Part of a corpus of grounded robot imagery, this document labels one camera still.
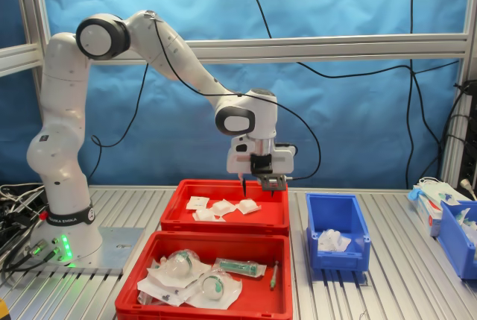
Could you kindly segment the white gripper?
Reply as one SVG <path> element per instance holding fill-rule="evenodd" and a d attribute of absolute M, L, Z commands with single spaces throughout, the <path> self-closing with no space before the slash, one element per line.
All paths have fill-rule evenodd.
<path fill-rule="evenodd" d="M 239 175 L 243 195 L 247 197 L 245 174 L 287 175 L 294 170 L 295 145 L 275 143 L 275 139 L 232 138 L 227 153 L 227 171 Z M 271 191 L 274 197 L 277 191 Z"/>

